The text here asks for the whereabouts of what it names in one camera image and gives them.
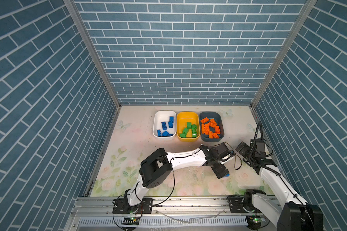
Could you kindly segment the tall blue lego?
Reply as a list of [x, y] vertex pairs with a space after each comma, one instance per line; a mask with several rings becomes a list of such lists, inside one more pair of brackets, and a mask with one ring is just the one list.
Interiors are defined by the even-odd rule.
[[167, 130], [166, 122], [162, 122], [162, 129], [163, 129], [164, 131]]

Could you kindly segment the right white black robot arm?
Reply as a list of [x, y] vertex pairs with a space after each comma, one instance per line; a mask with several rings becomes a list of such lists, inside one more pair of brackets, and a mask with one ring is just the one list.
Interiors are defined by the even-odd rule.
[[235, 149], [245, 163], [273, 191], [277, 202], [262, 190], [247, 189], [243, 207], [247, 212], [261, 212], [278, 231], [322, 231], [323, 212], [317, 205], [310, 204], [282, 176], [277, 164], [257, 150], [265, 145], [261, 139], [253, 139], [251, 145], [241, 142]]

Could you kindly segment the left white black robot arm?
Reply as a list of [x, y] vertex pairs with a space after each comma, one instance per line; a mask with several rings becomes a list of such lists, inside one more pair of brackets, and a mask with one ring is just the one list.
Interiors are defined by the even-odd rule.
[[172, 153], [159, 148], [140, 164], [136, 184], [123, 196], [128, 209], [143, 203], [149, 189], [160, 186], [175, 170], [187, 167], [210, 167], [218, 179], [229, 175], [225, 163], [235, 157], [235, 152], [222, 142], [214, 146], [201, 145], [192, 151]]

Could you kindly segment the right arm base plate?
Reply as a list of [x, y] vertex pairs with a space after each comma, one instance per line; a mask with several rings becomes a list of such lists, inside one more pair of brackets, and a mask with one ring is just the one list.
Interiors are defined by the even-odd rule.
[[248, 199], [239, 195], [232, 195], [226, 198], [231, 213], [261, 213]]

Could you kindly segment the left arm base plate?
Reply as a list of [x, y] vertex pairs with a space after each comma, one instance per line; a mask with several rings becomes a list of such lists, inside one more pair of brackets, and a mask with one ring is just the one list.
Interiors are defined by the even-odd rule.
[[152, 198], [144, 198], [142, 203], [130, 206], [126, 199], [117, 198], [113, 200], [113, 214], [151, 214], [152, 203]]

